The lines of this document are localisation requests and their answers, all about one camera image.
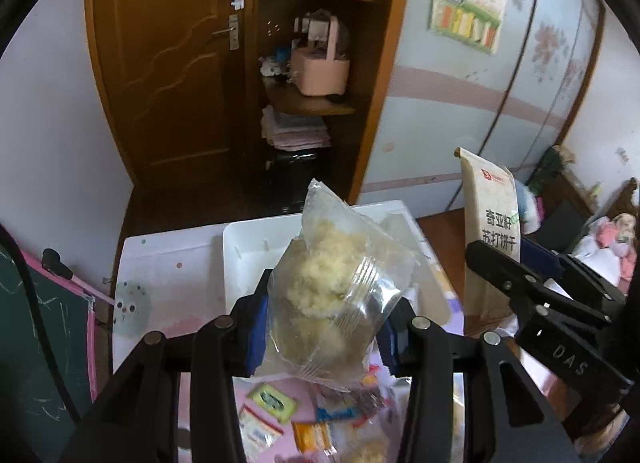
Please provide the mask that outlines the kraft soda cracker bag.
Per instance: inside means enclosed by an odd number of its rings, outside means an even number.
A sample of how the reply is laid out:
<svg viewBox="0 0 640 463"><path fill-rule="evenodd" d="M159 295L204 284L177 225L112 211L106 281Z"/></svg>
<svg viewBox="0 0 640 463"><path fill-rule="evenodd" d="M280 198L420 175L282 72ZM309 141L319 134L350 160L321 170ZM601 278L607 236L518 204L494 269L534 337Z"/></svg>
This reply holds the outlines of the kraft soda cracker bag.
<svg viewBox="0 0 640 463"><path fill-rule="evenodd" d="M518 261L521 229L515 180L510 171L459 148L464 196L465 243L486 243ZM509 298L465 266L464 333L477 336L511 316Z"/></svg>

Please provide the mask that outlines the clear bag yellow pastry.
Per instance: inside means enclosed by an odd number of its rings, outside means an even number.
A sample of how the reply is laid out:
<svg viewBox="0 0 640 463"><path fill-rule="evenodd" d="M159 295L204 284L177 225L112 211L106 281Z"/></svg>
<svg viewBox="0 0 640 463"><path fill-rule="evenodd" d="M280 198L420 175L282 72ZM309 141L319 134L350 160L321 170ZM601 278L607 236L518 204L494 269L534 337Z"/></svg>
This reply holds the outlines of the clear bag yellow pastry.
<svg viewBox="0 0 640 463"><path fill-rule="evenodd" d="M297 377L346 391L368 371L375 335L413 284L418 255L344 203L328 186L308 186L299 240L267 284L262 377Z"/></svg>

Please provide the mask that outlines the green snack packet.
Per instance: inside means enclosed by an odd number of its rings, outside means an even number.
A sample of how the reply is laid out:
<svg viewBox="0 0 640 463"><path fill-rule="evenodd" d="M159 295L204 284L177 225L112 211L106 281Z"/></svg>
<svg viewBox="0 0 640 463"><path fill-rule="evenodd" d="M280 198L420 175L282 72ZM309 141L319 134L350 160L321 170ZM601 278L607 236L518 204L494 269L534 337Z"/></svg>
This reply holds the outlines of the green snack packet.
<svg viewBox="0 0 640 463"><path fill-rule="evenodd" d="M248 397L280 424L291 420L298 407L294 398L288 397L270 384L258 385L248 394Z"/></svg>

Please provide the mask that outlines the round pastry clear wrapper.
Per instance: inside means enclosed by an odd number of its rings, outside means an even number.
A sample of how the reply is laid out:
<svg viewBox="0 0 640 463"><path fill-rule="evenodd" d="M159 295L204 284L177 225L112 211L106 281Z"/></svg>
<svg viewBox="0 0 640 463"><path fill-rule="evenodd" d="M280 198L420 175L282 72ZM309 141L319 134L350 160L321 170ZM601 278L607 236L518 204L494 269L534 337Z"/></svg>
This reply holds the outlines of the round pastry clear wrapper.
<svg viewBox="0 0 640 463"><path fill-rule="evenodd" d="M342 456L345 463L386 463L388 441L385 437L356 441Z"/></svg>

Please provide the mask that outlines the orange snack packet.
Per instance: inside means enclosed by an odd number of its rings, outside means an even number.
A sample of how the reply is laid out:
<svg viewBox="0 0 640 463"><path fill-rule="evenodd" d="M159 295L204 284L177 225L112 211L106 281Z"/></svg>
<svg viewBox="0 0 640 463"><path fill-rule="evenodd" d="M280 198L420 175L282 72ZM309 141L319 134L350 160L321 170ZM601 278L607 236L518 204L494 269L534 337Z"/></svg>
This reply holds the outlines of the orange snack packet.
<svg viewBox="0 0 640 463"><path fill-rule="evenodd" d="M293 423L292 430L296 448L300 453L337 453L334 422Z"/></svg>

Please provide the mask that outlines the blue candy packet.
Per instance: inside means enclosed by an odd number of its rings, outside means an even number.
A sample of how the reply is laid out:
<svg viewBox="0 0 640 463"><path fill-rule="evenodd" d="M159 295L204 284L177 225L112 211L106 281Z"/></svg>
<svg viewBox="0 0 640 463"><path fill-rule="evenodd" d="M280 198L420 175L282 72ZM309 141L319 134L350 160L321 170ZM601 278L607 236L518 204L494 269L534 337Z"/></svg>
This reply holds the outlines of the blue candy packet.
<svg viewBox="0 0 640 463"><path fill-rule="evenodd" d="M362 396L356 391L352 393L318 394L316 397L316 420L318 422L350 421L364 417L366 407L362 404Z"/></svg>

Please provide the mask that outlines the white plastic storage bin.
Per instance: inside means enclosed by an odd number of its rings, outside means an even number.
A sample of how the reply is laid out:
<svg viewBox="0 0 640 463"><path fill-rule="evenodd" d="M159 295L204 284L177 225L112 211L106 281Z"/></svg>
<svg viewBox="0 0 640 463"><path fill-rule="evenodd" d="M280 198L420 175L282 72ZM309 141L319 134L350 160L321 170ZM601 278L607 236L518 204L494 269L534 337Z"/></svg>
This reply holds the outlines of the white plastic storage bin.
<svg viewBox="0 0 640 463"><path fill-rule="evenodd" d="M454 321L463 318L460 301L408 207L401 201L387 201L359 205L355 210L394 239L423 253L426 266L418 275L416 288L407 297L416 313L453 330ZM296 261L305 256L305 243L298 238L300 232L299 214L238 221L224 229L222 260L227 310L232 309L237 299L254 292L262 272L275 268L290 246L294 247Z"/></svg>

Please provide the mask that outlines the stack of folded papers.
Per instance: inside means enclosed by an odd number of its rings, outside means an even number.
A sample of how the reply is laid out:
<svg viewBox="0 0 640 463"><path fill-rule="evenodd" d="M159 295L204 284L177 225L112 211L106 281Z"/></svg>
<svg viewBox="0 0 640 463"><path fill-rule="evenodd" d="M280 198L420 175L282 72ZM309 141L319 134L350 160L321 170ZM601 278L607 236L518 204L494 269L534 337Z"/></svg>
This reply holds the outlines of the stack of folded papers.
<svg viewBox="0 0 640 463"><path fill-rule="evenodd" d="M271 105L262 110L262 137L274 149L297 152L329 148L331 138L321 117L288 115Z"/></svg>

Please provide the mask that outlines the wooden corner shelf unit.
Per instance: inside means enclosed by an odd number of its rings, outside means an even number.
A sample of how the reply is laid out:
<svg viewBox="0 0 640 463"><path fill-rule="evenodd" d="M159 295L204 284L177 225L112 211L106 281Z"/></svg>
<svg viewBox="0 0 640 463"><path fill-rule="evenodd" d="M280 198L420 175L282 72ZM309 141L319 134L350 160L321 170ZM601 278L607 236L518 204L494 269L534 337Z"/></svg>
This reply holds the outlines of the wooden corner shelf unit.
<svg viewBox="0 0 640 463"><path fill-rule="evenodd" d="M247 0L259 193L297 212L318 179L357 200L407 0Z"/></svg>

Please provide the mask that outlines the brown wooden door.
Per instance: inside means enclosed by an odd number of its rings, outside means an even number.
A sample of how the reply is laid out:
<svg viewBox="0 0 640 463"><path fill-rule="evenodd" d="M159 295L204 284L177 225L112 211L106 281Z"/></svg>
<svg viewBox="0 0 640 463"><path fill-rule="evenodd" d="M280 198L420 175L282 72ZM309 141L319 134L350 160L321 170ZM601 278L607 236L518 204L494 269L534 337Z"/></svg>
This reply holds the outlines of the brown wooden door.
<svg viewBox="0 0 640 463"><path fill-rule="evenodd" d="M134 184L224 183L245 122L242 0L86 0L96 83Z"/></svg>

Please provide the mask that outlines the green chalkboard pink frame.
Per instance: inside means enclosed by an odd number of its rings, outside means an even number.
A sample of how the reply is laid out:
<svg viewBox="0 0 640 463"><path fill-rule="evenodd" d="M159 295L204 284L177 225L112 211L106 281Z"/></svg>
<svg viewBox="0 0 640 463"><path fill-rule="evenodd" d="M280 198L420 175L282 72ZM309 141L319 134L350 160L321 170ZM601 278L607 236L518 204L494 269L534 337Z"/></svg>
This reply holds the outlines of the green chalkboard pink frame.
<svg viewBox="0 0 640 463"><path fill-rule="evenodd" d="M1 231L1 460L58 461L96 395L94 299Z"/></svg>

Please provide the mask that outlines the wall calendar poster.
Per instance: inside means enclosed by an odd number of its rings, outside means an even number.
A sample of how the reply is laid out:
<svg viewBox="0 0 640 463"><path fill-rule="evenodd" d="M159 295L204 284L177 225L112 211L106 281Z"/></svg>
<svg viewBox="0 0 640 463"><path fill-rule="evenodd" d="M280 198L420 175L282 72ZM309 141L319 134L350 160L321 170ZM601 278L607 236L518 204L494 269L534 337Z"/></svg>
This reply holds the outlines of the wall calendar poster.
<svg viewBox="0 0 640 463"><path fill-rule="evenodd" d="M498 50L506 0L432 0L428 27L476 50Z"/></svg>

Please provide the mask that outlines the pink handled basket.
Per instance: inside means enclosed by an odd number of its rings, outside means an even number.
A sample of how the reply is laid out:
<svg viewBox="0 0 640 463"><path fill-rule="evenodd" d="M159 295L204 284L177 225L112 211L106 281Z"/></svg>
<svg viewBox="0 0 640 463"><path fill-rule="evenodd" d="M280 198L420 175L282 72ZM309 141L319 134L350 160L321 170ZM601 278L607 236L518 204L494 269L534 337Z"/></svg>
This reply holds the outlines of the pink handled basket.
<svg viewBox="0 0 640 463"><path fill-rule="evenodd" d="M331 15L324 56L318 56L309 47L296 48L292 51L293 84L303 96L343 96L345 93L350 61L338 57L338 36L340 36L340 21L335 15Z"/></svg>

